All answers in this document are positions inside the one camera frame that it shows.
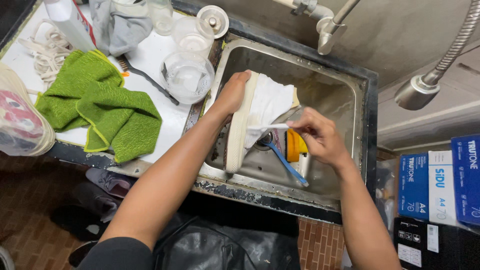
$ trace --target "white toothbrush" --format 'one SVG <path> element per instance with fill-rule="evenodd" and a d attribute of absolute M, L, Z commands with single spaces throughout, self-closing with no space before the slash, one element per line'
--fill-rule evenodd
<path fill-rule="evenodd" d="M 290 127 L 287 126 L 286 123 L 271 124 L 271 125 L 251 125 L 247 127 L 247 129 L 252 129 L 252 130 L 261 130 L 264 128 L 289 129 Z"/>

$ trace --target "faucet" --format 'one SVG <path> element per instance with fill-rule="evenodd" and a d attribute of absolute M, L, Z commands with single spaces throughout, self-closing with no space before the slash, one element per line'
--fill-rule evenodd
<path fill-rule="evenodd" d="M 320 34 L 318 39 L 318 53 L 327 55 L 332 50 L 333 45 L 346 32 L 347 26 L 342 24 L 343 20 L 360 2 L 360 0 L 348 0 L 340 9 L 337 15 L 331 9 L 319 5 L 317 0 L 274 0 L 293 8 L 292 15 L 308 14 L 317 19 L 316 30 Z"/>
<path fill-rule="evenodd" d="M 440 91 L 438 81 L 462 53 L 480 21 L 480 0 L 472 0 L 465 20 L 454 42 L 437 66 L 425 75 L 417 75 L 405 82 L 395 93 L 395 102 L 407 110 L 420 110 Z"/>

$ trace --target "person's left hand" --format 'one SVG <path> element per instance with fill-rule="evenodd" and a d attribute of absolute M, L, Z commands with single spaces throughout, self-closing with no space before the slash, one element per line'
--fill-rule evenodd
<path fill-rule="evenodd" d="M 228 82 L 223 86 L 218 99 L 212 107 L 226 115 L 232 115 L 243 102 L 245 94 L 245 83 L 250 79 L 252 72 L 246 70 L 232 75 Z"/>

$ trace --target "person's arm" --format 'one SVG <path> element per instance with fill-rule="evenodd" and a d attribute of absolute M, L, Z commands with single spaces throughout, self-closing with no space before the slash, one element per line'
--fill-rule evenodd
<path fill-rule="evenodd" d="M 300 134 L 309 153 L 331 165 L 337 174 L 343 233 L 353 266 L 359 270 L 401 269 L 388 231 L 335 123 L 316 110 L 305 108 L 300 120 L 287 124 Z"/>
<path fill-rule="evenodd" d="M 125 236 L 153 249 L 191 190 L 220 130 L 239 109 L 250 76 L 250 71 L 235 73 L 207 113 L 137 180 L 100 242 Z"/>

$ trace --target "tiled floor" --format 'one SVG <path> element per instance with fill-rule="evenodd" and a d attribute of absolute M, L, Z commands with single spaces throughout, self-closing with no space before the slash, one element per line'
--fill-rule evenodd
<path fill-rule="evenodd" d="M 344 245 L 342 227 L 305 218 L 299 218 L 299 222 L 301 269 L 340 269 Z"/>
<path fill-rule="evenodd" d="M 49 157 L 9 157 L 0 152 L 0 245 L 17 270 L 69 270 L 68 255 L 80 242 L 49 219 L 86 167 Z M 299 254 L 302 270 L 340 269 L 339 226 L 303 219 Z"/>
<path fill-rule="evenodd" d="M 77 165 L 48 157 L 8 157 L 0 152 L 0 245 L 17 270 L 69 270 L 80 242 L 52 223 L 49 213 L 85 181 Z"/>

